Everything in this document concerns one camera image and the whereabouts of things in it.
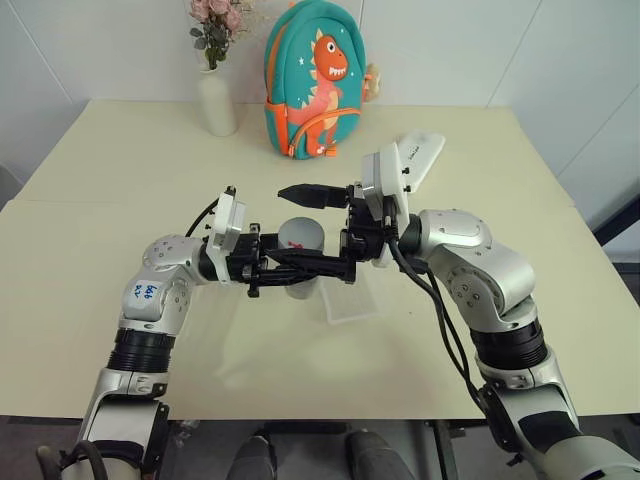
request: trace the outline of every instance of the dinosaur print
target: dinosaur print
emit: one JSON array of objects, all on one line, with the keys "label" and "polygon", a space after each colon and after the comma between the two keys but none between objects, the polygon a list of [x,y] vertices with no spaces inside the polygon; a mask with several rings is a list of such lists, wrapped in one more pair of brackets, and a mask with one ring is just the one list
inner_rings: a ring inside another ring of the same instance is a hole
[{"label": "dinosaur print", "polygon": [[[347,57],[335,39],[331,35],[324,35],[320,29],[316,32],[316,41],[311,42],[311,51],[311,63],[316,68],[309,73],[316,85],[311,87],[308,104],[303,101],[301,108],[287,109],[287,120],[294,125],[302,125],[313,117],[338,108],[342,90],[333,82],[343,79],[349,68]],[[337,128],[337,116],[311,125],[307,130],[307,153],[311,156],[322,155],[328,146],[335,143],[333,135]],[[324,144],[320,144],[320,136],[324,132],[327,132],[325,141]]]}]

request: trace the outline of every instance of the table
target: table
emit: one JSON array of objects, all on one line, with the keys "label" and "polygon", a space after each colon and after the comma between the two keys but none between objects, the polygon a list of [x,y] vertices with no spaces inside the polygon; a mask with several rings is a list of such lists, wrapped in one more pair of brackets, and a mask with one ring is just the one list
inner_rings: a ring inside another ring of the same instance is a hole
[{"label": "table", "polygon": [[[509,109],[368,105],[337,157],[292,161],[268,143],[262,106],[241,108],[240,130],[215,138],[190,104],[92,101],[0,213],[0,414],[84,414],[143,250],[184,233],[226,185],[247,204],[247,223],[276,231],[311,216],[336,254],[345,212],[305,210],[277,190],[350,184],[364,154],[416,127],[447,144],[412,208],[472,211],[528,257],[579,414],[640,409],[638,308]],[[395,268],[362,265],[359,275],[380,315],[338,326],[319,295],[199,288],[173,350],[173,418],[478,418],[426,296]]]}]

